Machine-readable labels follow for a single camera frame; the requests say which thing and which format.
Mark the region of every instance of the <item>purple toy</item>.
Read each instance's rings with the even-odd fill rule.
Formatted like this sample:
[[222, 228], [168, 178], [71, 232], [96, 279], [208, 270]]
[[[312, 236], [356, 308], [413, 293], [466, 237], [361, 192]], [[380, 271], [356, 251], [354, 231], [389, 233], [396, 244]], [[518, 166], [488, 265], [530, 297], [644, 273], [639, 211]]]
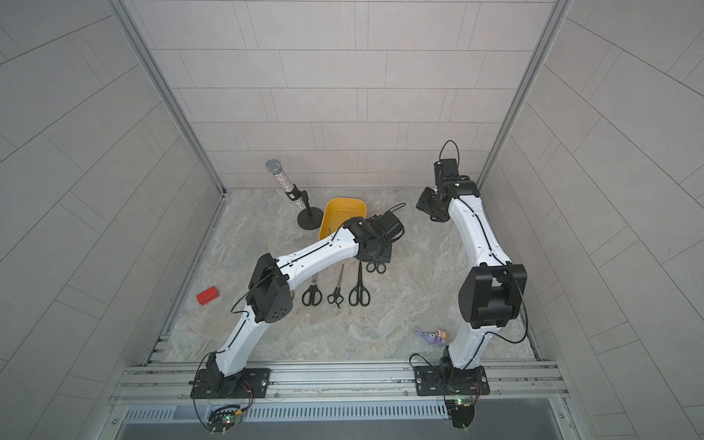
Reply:
[[436, 332], [421, 332], [420, 327], [415, 328], [415, 333], [425, 338], [428, 344], [445, 345], [447, 344], [447, 332], [445, 330], [437, 330]]

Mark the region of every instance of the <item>marble floor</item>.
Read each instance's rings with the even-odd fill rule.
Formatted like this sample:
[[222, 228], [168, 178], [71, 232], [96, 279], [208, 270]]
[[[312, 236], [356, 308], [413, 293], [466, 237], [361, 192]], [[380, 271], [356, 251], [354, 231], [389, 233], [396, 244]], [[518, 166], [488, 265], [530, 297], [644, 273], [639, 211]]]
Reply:
[[[273, 324], [254, 348], [250, 360], [372, 360], [408, 359], [422, 353], [428, 360], [440, 357], [442, 347], [428, 346], [416, 336], [423, 331], [445, 329], [450, 341], [463, 320], [457, 293], [468, 271], [467, 256], [455, 225], [431, 222], [415, 208], [421, 189], [309, 189], [313, 206], [325, 209], [334, 197], [353, 197], [367, 204], [367, 216], [383, 213], [397, 203], [406, 207], [396, 215], [406, 234], [394, 243], [391, 262], [383, 275], [364, 272], [371, 304], [350, 307], [347, 295], [357, 282], [358, 261], [343, 260], [318, 277], [323, 301], [305, 307], [295, 291], [294, 309]], [[198, 362], [222, 346], [240, 315], [230, 314], [234, 302], [246, 292], [257, 258], [271, 252], [276, 257], [294, 252], [318, 240], [318, 231], [296, 224], [298, 209], [282, 191], [242, 189], [230, 194], [190, 291], [172, 328], [166, 348], [167, 362]], [[344, 264], [341, 308], [325, 298], [332, 293]], [[216, 286], [220, 297], [201, 306], [196, 295]], [[519, 339], [524, 327], [513, 320], [502, 335]], [[532, 358], [526, 339], [509, 344], [493, 338], [485, 358]]]

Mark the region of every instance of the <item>red block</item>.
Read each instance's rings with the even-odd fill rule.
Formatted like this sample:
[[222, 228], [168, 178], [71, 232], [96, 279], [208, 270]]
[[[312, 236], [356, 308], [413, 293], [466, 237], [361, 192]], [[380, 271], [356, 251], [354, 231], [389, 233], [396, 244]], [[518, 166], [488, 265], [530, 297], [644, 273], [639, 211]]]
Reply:
[[220, 294], [218, 293], [218, 290], [215, 288], [215, 286], [213, 286], [210, 289], [201, 292], [200, 294], [197, 294], [196, 299], [201, 304], [201, 306], [204, 306], [219, 296]]

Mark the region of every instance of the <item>scissors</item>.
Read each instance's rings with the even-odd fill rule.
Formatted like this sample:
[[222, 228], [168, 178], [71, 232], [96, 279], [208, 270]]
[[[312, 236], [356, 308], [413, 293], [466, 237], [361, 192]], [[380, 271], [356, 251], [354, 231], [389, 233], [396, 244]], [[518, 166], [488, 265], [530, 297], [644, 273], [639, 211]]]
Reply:
[[335, 287], [335, 291], [332, 292], [330, 295], [327, 296], [327, 302], [331, 304], [336, 304], [337, 308], [340, 308], [340, 304], [342, 304], [342, 301], [345, 301], [345, 298], [342, 297], [340, 294], [340, 286], [342, 285], [342, 272], [345, 270], [345, 266], [342, 265], [340, 268], [340, 276], [337, 279], [337, 287]]
[[372, 273], [375, 270], [377, 271], [377, 273], [379, 273], [379, 275], [381, 275], [382, 273], [386, 272], [386, 265], [383, 263], [367, 263], [367, 272]]
[[[367, 294], [367, 302], [364, 302], [364, 294]], [[366, 307], [369, 305], [370, 297], [369, 297], [369, 291], [367, 290], [366, 287], [364, 287], [364, 284], [362, 284], [362, 262], [359, 262], [359, 272], [357, 272], [357, 285], [352, 288], [350, 291], [350, 295], [348, 297], [348, 300], [350, 302], [350, 306], [356, 306], [356, 305], [361, 305], [362, 307]]]
[[310, 286], [301, 296], [301, 302], [304, 306], [317, 306], [322, 301], [322, 292], [318, 289], [318, 274], [313, 275], [310, 279]]

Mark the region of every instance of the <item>yellow bin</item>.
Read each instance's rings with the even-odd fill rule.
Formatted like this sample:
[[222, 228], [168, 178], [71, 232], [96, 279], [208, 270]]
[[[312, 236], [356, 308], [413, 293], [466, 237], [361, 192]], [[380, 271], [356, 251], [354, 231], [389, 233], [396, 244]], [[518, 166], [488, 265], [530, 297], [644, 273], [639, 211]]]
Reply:
[[327, 202], [325, 214], [322, 216], [318, 239], [322, 240], [337, 231], [346, 220], [352, 217], [367, 217], [367, 205], [359, 199], [336, 197]]

